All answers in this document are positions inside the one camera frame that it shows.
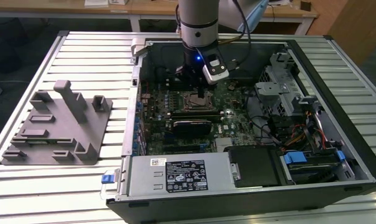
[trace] power supply label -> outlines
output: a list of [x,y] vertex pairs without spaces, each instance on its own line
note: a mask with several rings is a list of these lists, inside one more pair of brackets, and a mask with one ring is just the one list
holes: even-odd
[[165,177],[169,193],[207,190],[203,160],[166,162]]

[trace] slotted metal surface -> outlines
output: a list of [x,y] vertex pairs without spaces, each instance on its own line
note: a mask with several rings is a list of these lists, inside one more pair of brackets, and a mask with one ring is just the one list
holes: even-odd
[[[71,81],[71,89],[85,98],[103,95],[113,100],[110,119],[93,166],[2,166],[0,165],[0,224],[9,223],[94,223],[119,224],[119,217],[107,210],[99,197],[101,174],[119,166],[119,154],[129,98],[131,64],[130,44],[134,37],[175,38],[173,34],[70,32],[57,38],[53,52],[42,62],[33,90],[51,90],[57,79]],[[337,101],[376,153],[376,89],[342,52],[318,36],[258,35],[257,39],[295,39]],[[302,81],[307,92],[309,84]],[[5,150],[9,136],[17,131],[31,106],[21,104],[14,125],[0,137]],[[114,191],[115,186],[106,188]],[[376,223],[376,192],[350,197],[309,211],[290,211],[254,216],[195,220],[199,223]]]

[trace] table leg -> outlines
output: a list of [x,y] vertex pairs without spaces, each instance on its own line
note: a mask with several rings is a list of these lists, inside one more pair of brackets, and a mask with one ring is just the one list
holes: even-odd
[[306,32],[310,28],[313,18],[302,18],[302,22],[299,23],[294,35],[306,35]]
[[129,20],[131,24],[131,31],[133,32],[139,32],[139,15],[129,15]]

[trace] blue tab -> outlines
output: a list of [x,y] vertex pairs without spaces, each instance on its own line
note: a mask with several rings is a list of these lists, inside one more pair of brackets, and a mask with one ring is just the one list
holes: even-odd
[[285,163],[289,165],[291,163],[289,156],[283,155],[282,158],[285,159]]
[[345,160],[345,155],[342,154],[339,150],[337,151],[337,156],[338,156],[339,162]]
[[102,175],[101,183],[102,184],[114,183],[114,175],[113,174]]
[[290,158],[291,163],[306,162],[306,159],[305,159],[302,152],[289,152],[289,153],[286,153],[286,155]]

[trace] cardboard box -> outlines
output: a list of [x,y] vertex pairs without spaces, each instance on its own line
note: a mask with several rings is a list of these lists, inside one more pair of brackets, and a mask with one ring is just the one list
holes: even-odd
[[110,4],[125,5],[127,0],[109,0]]

